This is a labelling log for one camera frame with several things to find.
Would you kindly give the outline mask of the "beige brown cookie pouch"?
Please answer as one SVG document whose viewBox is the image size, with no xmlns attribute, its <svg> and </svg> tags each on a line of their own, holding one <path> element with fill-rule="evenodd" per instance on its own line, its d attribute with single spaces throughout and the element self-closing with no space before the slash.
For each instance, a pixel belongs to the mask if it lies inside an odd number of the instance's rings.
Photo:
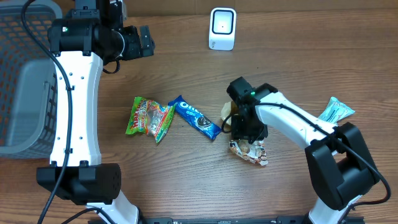
<svg viewBox="0 0 398 224">
<path fill-rule="evenodd" d="M 221 119 L 225 120 L 227 115 L 231 112 L 237 113 L 238 108 L 233 101 L 224 104 L 221 110 Z M 229 149 L 232 153 L 236 154 L 245 161 L 259 164 L 260 166 L 268 165 L 267 154 L 264 141 L 254 141 L 252 144 L 248 140 L 230 140 Z"/>
</svg>

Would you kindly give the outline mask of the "blue Oreo cookie pack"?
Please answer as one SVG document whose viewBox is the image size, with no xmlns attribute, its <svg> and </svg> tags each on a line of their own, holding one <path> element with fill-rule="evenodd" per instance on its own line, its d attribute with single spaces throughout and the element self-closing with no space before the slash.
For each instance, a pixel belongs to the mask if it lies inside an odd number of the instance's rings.
<svg viewBox="0 0 398 224">
<path fill-rule="evenodd" d="M 178 96 L 176 99 L 168 102 L 169 106 L 174 106 L 175 111 L 192 127 L 202 132 L 211 140 L 215 140 L 217 135 L 221 132 L 221 128 L 210 121 L 204 114 L 188 104 L 182 97 Z"/>
</svg>

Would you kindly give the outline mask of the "green Haribo gummy bag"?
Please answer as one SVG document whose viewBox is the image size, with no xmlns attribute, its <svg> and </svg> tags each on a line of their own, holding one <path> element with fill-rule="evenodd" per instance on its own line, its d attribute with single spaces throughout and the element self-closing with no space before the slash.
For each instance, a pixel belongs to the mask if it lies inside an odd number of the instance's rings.
<svg viewBox="0 0 398 224">
<path fill-rule="evenodd" d="M 137 96 L 127 124 L 127 135 L 144 133 L 160 143 L 166 136 L 175 113 L 175 106 L 162 106 L 154 100 Z"/>
</svg>

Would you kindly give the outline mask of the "light teal snack packet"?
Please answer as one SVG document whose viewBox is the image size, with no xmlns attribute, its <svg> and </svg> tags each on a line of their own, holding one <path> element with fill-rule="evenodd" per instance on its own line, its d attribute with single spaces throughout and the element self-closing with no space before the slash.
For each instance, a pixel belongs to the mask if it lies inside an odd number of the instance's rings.
<svg viewBox="0 0 398 224">
<path fill-rule="evenodd" d="M 325 110 L 318 118 L 322 121 L 337 124 L 338 121 L 345 119 L 352 114 L 355 114 L 355 110 L 352 110 L 349 106 L 332 96 Z"/>
</svg>

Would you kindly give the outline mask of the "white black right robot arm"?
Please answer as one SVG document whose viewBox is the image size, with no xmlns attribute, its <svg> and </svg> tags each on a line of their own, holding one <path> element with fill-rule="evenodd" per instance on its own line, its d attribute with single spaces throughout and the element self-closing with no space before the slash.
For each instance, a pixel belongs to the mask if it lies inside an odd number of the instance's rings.
<svg viewBox="0 0 398 224">
<path fill-rule="evenodd" d="M 238 108 L 231 117 L 231 136 L 252 144 L 268 136 L 271 126 L 305 151 L 318 199 L 304 223 L 345 223 L 356 202 L 380 180 L 360 130 L 337 126 L 291 103 L 275 87 L 252 87 L 243 77 L 227 93 Z"/>
</svg>

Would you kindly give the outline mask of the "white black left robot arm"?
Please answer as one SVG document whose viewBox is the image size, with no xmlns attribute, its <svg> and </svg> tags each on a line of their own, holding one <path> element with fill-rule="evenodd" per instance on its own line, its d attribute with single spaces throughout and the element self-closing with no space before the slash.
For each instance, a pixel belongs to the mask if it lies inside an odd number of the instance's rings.
<svg viewBox="0 0 398 224">
<path fill-rule="evenodd" d="M 45 53 L 56 66 L 57 123 L 47 167 L 37 182 L 51 197 L 82 205 L 105 223 L 144 223 L 121 191 L 121 168 L 101 161 L 97 135 L 98 88 L 110 62 L 149 57 L 154 41 L 147 26 L 124 26 L 122 1 L 76 1 L 53 21 Z"/>
</svg>

